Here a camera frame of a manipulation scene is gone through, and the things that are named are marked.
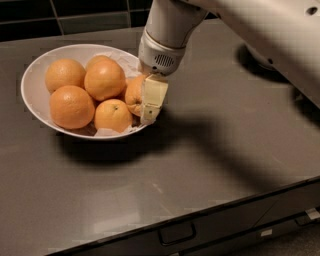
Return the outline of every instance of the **table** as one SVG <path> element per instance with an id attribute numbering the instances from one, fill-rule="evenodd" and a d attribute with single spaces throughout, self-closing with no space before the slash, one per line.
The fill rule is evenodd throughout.
<path id="1" fill-rule="evenodd" d="M 83 141 L 56 133 L 28 112 L 20 82 L 35 58 L 81 43 L 137 55 L 142 30 L 0 43 L 1 255 L 61 252 L 204 216 L 206 209 L 221 213 L 218 227 L 256 198 L 265 200 L 252 211 L 239 210 L 248 213 L 247 222 L 237 215 L 246 223 L 241 230 L 320 205 L 320 110 L 281 75 L 261 69 L 219 20 L 206 20 L 193 33 L 169 76 L 157 122 L 135 135 Z M 291 189 L 302 187 L 301 193 Z M 224 212 L 228 207 L 235 212 Z M 187 242 L 193 247 L 204 240 Z M 179 246 L 166 245 L 163 252 Z"/>

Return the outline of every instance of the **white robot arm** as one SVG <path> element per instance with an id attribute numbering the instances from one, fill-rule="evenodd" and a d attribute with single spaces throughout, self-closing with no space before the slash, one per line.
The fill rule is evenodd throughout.
<path id="1" fill-rule="evenodd" d="M 320 1 L 153 0 L 139 48 L 144 72 L 175 72 L 207 12 L 320 108 Z"/>

